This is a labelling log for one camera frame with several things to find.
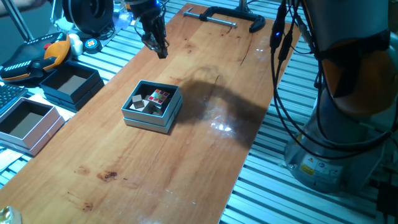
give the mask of cardboard box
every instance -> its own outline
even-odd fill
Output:
[[[169,132],[169,129],[173,125],[175,117],[177,116],[178,112],[180,111],[182,103],[183,103],[182,96],[180,96],[180,99],[179,99],[176,107],[174,108],[173,112],[171,113],[171,116],[170,116],[170,118],[167,121],[167,124],[165,126],[145,123],[145,122],[142,122],[142,121],[137,121],[137,120],[129,119],[129,118],[124,118],[124,123],[126,125],[129,125],[129,126],[134,126],[134,127],[137,127],[137,128],[144,128],[144,129],[148,129],[148,130],[151,130],[151,131],[157,131],[157,132],[160,132],[160,133],[167,134]]]
[[[13,149],[22,153],[29,154],[31,156],[36,156],[42,148],[48,143],[48,141],[52,138],[52,136],[63,126],[65,120],[63,117],[59,117],[59,119],[51,126],[51,128],[39,139],[39,141],[30,149],[15,145],[11,142],[1,140],[0,145],[7,147],[9,149]]]
[[[67,62],[40,87],[46,98],[73,111],[80,110],[104,86],[97,70]]]
[[[132,105],[131,99],[133,96],[141,95],[142,98],[145,99],[147,95],[151,95],[156,89],[161,89],[163,91],[166,91],[167,93],[170,93],[170,103],[167,105],[162,116],[142,113],[140,111],[134,111],[130,109],[130,106]],[[131,95],[128,97],[127,101],[124,103],[122,107],[122,112],[124,118],[127,118],[128,120],[134,120],[142,123],[154,124],[164,127],[168,124],[169,119],[174,112],[174,109],[180,101],[180,98],[181,92],[178,86],[141,80],[137,84]]]
[[[54,106],[20,98],[0,117],[0,140],[31,149],[60,117]]]

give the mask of metal rod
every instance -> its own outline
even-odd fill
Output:
[[[247,0],[239,0],[239,6],[236,8],[236,10],[238,10],[240,12],[250,13],[250,9],[248,8]]]
[[[52,1],[52,9],[51,9],[51,16],[50,16],[50,21],[54,25],[54,14],[55,14],[55,5],[57,4],[57,0]]]
[[[30,33],[30,30],[27,28],[24,18],[22,18],[22,15],[19,12],[17,6],[14,4],[14,2],[12,0],[1,0],[1,2],[6,8],[8,14],[10,15],[12,21],[17,27],[22,38],[26,42],[34,40],[33,35]]]
[[[193,9],[193,7],[191,7],[187,11],[183,12],[183,15],[199,19],[199,14],[195,14],[195,13],[190,12],[192,9]],[[237,25],[236,25],[235,22],[224,21],[222,19],[215,19],[215,18],[212,18],[212,17],[207,17],[207,21],[208,22],[213,22],[213,23],[216,23],[216,24],[220,24],[220,25],[224,25],[224,26],[237,28]]]

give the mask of dark box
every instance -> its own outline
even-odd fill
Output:
[[[75,111],[80,110],[103,86],[97,70],[75,62],[66,62],[40,83],[48,100]]]

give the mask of black cable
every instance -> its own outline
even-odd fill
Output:
[[[297,8],[298,8],[298,5],[294,6],[295,15],[297,15]],[[270,41],[270,46],[271,46],[271,54],[272,54],[272,53],[275,52],[275,47],[272,48],[272,46],[275,46],[275,44],[274,44],[272,41]],[[287,55],[287,53],[288,53],[289,51],[288,51],[288,49],[287,49],[287,51],[286,51],[286,47],[285,47],[285,48],[282,48],[281,52],[284,52],[284,53],[285,53],[284,55]],[[276,85],[277,85],[276,83],[277,83],[277,81],[278,81],[278,79],[279,79],[279,73],[278,73],[278,72],[277,72],[276,74],[274,73],[272,78],[273,78],[274,85],[275,85],[275,88],[276,88]],[[309,140],[311,140],[311,141],[314,142],[315,144],[318,144],[319,146],[325,147],[325,148],[327,148],[327,149],[334,149],[334,150],[337,150],[337,151],[345,151],[345,152],[347,152],[348,150],[351,150],[351,151],[352,151],[352,150],[354,149],[354,152],[358,152],[358,153],[360,154],[360,153],[364,153],[365,151],[368,151],[368,150],[372,149],[373,146],[379,144],[381,141],[384,141],[385,138],[388,138],[388,137],[392,134],[391,131],[389,131],[389,132],[385,132],[384,134],[382,134],[379,138],[375,138],[375,139],[372,139],[372,140],[366,141],[366,142],[357,142],[357,143],[352,143],[352,144],[337,144],[337,143],[333,142],[333,144],[334,144],[333,146],[327,146],[327,145],[322,144],[322,143],[320,143],[320,142],[314,140],[313,138],[311,138],[311,137],[310,137],[309,135],[307,135],[303,130],[301,130],[301,129],[297,126],[297,124],[295,124],[295,122],[293,121],[293,119],[289,116],[288,112],[285,110],[285,108],[284,108],[284,106],[283,106],[283,104],[282,104],[282,102],[281,102],[281,100],[280,100],[280,98],[279,98],[279,96],[278,96],[278,94],[277,94],[277,91],[275,91],[275,93],[274,93],[274,99],[275,99],[275,105],[277,105],[278,102],[279,102],[280,107],[281,107],[282,110],[284,111],[286,117],[287,117],[288,120],[295,126],[295,128],[296,128],[298,131],[300,131],[305,137],[307,137]]]
[[[394,143],[394,145],[396,146],[397,150],[398,150],[398,142],[396,139],[394,139],[393,137],[390,137],[392,142]]]
[[[354,154],[350,154],[350,155],[346,155],[346,156],[338,156],[338,157],[335,157],[335,156],[322,156],[322,155],[319,155],[319,154],[314,153],[311,150],[307,149],[299,140],[297,140],[297,138],[293,135],[293,133],[287,127],[287,125],[286,125],[286,123],[285,123],[285,121],[284,121],[284,119],[282,117],[282,114],[280,113],[279,106],[278,106],[278,103],[277,103],[277,97],[276,96],[278,95],[278,92],[277,92],[277,87],[276,87],[277,79],[276,79],[276,74],[275,74],[274,57],[275,57],[275,54],[271,54],[272,81],[274,83],[274,104],[275,104],[275,108],[276,108],[277,114],[280,117],[280,121],[281,121],[283,127],[286,129],[287,133],[295,141],[295,143],[297,145],[299,145],[307,153],[309,153],[309,154],[311,154],[313,156],[319,157],[321,159],[330,159],[330,160],[347,159],[347,158],[354,157],[354,156],[357,156],[357,155],[360,155],[361,153],[363,153],[363,152],[357,152],[357,153],[354,153]],[[282,62],[279,62],[279,64],[278,64],[278,68],[279,69],[278,70],[280,70],[280,66],[281,65],[282,65]]]
[[[252,1],[249,1],[249,2],[247,2],[246,4],[250,4],[250,3],[253,3],[253,2],[263,2],[263,1],[259,1],[259,0],[252,0]]]
[[[295,52],[299,53],[299,54],[313,54],[313,52],[300,52],[298,50],[296,50],[296,48],[294,48],[293,46],[290,46]]]

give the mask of wood grain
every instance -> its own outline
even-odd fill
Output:
[[[194,13],[206,8],[187,4]],[[272,98],[269,35],[183,17],[169,56],[142,49],[0,190],[28,223],[217,223]],[[294,43],[299,32],[294,32]],[[126,126],[138,81],[178,85],[169,134]]]

